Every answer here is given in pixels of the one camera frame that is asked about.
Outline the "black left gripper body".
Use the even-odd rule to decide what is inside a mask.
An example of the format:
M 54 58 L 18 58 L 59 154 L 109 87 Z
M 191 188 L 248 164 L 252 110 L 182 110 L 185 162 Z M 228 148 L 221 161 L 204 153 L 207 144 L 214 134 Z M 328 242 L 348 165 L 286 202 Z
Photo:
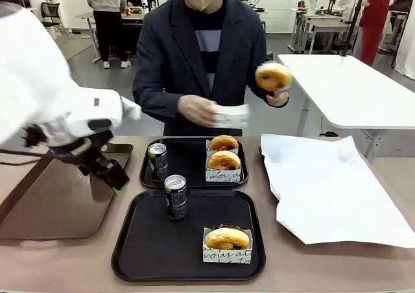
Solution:
M 102 146 L 113 138 L 110 130 L 94 133 L 87 137 L 75 139 L 72 143 L 62 146 L 49 146 L 55 159 L 73 165 L 89 166 L 108 158 L 102 153 Z

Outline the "person's left hand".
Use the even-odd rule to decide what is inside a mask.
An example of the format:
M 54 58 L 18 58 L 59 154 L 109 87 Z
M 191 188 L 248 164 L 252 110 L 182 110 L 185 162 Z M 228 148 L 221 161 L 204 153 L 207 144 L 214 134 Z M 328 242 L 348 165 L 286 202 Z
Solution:
M 267 103 L 276 108 L 284 107 L 289 101 L 290 94 L 288 91 L 273 91 L 267 94 Z

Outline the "person's right hand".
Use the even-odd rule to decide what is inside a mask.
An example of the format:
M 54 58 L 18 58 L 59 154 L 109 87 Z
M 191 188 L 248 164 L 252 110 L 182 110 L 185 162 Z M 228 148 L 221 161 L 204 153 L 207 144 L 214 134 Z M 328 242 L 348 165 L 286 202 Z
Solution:
M 217 103 L 197 95 L 184 95 L 178 100 L 178 112 L 187 120 L 203 127 L 217 123 Z

